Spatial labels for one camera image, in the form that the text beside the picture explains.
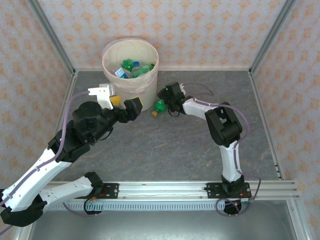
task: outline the green plastic bottle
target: green plastic bottle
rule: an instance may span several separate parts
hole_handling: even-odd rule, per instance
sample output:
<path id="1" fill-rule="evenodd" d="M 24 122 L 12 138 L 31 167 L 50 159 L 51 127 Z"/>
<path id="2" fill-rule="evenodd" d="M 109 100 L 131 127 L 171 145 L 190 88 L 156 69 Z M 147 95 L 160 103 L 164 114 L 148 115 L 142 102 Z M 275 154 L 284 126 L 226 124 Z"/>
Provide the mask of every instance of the green plastic bottle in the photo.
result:
<path id="1" fill-rule="evenodd" d="M 121 67 L 131 72 L 134 68 L 134 61 L 132 61 L 130 58 L 123 60 Z"/>
<path id="2" fill-rule="evenodd" d="M 155 65 L 153 63 L 144 65 L 144 66 L 140 67 L 139 70 L 135 71 L 132 74 L 132 78 L 134 79 L 134 78 L 139 77 L 142 74 L 146 74 L 147 72 L 150 72 L 152 69 L 154 69 L 154 67 L 155 67 Z"/>
<path id="3" fill-rule="evenodd" d="M 160 99 L 155 103 L 154 111 L 152 111 L 151 115 L 156 117 L 159 113 L 162 113 L 166 109 L 165 101 Z"/>

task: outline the wallpaper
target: wallpaper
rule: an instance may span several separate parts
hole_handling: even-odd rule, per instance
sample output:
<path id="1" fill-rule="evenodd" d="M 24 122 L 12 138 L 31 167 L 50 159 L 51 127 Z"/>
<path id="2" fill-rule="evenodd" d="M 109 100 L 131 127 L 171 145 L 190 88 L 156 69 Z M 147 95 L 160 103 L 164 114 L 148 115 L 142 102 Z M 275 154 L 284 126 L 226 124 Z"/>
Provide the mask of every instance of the wallpaper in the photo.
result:
<path id="1" fill-rule="evenodd" d="M 320 236 L 320 5 L 299 1 L 254 76 L 287 179 Z"/>
<path id="2" fill-rule="evenodd" d="M 2 0 L 0 16 L 0 188 L 6 188 L 53 137 L 70 75 L 26 0 Z M 12 239 L 14 230 L 1 239 Z"/>
<path id="3" fill-rule="evenodd" d="M 162 68 L 246 68 L 285 0 L 39 0 L 73 66 L 102 68 L 111 41 L 142 38 Z"/>

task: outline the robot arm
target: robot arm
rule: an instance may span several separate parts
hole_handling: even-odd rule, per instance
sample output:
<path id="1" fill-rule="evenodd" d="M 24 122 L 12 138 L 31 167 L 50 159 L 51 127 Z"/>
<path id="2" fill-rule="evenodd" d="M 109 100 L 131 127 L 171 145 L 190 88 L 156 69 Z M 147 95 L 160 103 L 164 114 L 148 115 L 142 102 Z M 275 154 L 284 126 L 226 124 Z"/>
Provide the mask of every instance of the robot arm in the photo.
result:
<path id="1" fill-rule="evenodd" d="M 227 196 L 233 196 L 244 185 L 244 176 L 239 173 L 241 169 L 238 146 L 235 149 L 236 162 L 234 158 L 234 146 L 240 140 L 242 126 L 232 109 L 202 105 L 195 102 L 191 96 L 185 96 L 182 90 L 177 82 L 172 82 L 158 93 L 158 97 L 164 100 L 169 111 L 173 113 L 179 112 L 206 120 L 211 137 L 221 152 L 223 190 Z"/>
<path id="2" fill-rule="evenodd" d="M 36 163 L 0 194 L 0 202 L 9 197 L 2 205 L 5 209 L 1 218 L 5 224 L 24 227 L 35 222 L 53 205 L 77 197 L 90 198 L 100 194 L 103 182 L 94 172 L 89 172 L 71 183 L 44 189 L 58 173 L 88 152 L 90 145 L 93 146 L 105 133 L 111 131 L 116 122 L 134 121 L 142 110 L 139 98 L 124 101 L 126 109 L 114 107 L 110 100 L 112 89 L 108 85 L 89 89 L 89 95 L 97 95 L 98 103 L 84 102 L 72 113 L 73 120 L 66 125 L 65 141 L 60 155 L 52 162 L 39 167 L 58 152 L 62 130 L 48 143 L 48 148 Z M 20 187 L 11 195 L 18 184 Z"/>

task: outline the blue bottle cap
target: blue bottle cap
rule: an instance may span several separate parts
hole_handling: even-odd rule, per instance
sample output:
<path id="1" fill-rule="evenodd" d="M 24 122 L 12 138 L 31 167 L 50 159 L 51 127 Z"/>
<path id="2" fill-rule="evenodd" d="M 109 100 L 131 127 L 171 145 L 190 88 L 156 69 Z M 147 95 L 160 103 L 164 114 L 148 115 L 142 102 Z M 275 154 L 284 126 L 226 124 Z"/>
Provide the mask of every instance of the blue bottle cap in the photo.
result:
<path id="1" fill-rule="evenodd" d="M 134 67 L 134 68 L 140 67 L 139 62 L 138 62 L 138 61 L 134 61 L 134 62 L 133 62 L 133 67 Z"/>

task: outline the white trash bin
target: white trash bin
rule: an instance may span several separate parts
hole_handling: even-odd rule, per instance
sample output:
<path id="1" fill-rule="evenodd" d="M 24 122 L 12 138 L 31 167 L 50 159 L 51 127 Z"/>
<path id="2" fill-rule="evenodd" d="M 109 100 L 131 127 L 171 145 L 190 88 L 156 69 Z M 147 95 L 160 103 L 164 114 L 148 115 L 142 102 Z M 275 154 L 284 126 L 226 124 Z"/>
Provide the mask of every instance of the white trash bin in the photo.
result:
<path id="1" fill-rule="evenodd" d="M 110 70 L 113 66 L 121 66 L 123 60 L 131 59 L 143 64 L 154 64 L 154 68 L 137 78 L 120 78 Z M 114 84 L 115 93 L 124 101 L 139 97 L 142 111 L 149 109 L 156 100 L 159 55 L 157 50 L 147 41 L 139 38 L 125 38 L 110 42 L 102 51 L 104 75 Z"/>

